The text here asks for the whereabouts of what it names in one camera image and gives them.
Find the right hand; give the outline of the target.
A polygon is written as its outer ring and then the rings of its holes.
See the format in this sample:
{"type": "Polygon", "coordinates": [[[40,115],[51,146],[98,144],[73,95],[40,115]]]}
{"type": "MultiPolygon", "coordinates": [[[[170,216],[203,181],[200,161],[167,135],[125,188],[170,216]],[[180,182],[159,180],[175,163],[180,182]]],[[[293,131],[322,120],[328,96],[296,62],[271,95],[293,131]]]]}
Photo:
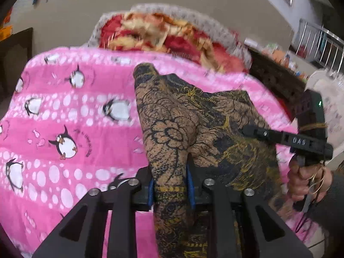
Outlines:
{"type": "Polygon", "coordinates": [[[314,177],[316,194],[312,194],[312,199],[320,202],[327,194],[333,181],[333,175],[329,168],[317,164],[309,167],[300,167],[297,157],[294,156],[289,162],[288,172],[288,195],[294,202],[302,201],[309,194],[309,181],[314,177]]]}

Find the dark sleeve forearm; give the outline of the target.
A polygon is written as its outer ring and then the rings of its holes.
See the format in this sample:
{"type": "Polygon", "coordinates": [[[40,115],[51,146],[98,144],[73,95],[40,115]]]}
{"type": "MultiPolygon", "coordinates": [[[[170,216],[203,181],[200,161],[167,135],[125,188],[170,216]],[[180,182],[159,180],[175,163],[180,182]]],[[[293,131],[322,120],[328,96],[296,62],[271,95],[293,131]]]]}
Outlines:
{"type": "Polygon", "coordinates": [[[343,174],[335,171],[325,197],[311,211],[310,219],[343,241],[343,174]]]}

